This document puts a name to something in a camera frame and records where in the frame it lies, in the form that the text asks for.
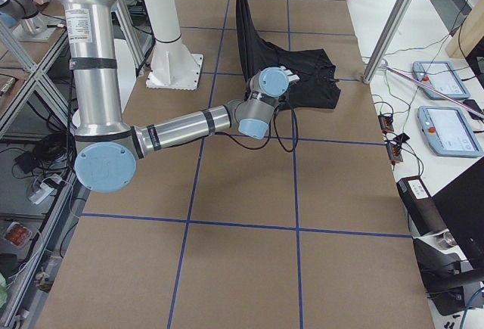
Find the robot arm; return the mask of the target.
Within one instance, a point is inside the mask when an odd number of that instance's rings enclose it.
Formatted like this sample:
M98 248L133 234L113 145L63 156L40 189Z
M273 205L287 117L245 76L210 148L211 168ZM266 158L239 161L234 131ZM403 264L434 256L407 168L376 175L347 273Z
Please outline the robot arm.
M59 0L65 10L70 68L76 83L80 123L75 132L78 180L92 191L124 188L137 160L153 151L179 146L237 126L263 138L279 98L292 76L269 67L250 78L249 96L145 127L123 122L113 43L111 10L117 0Z

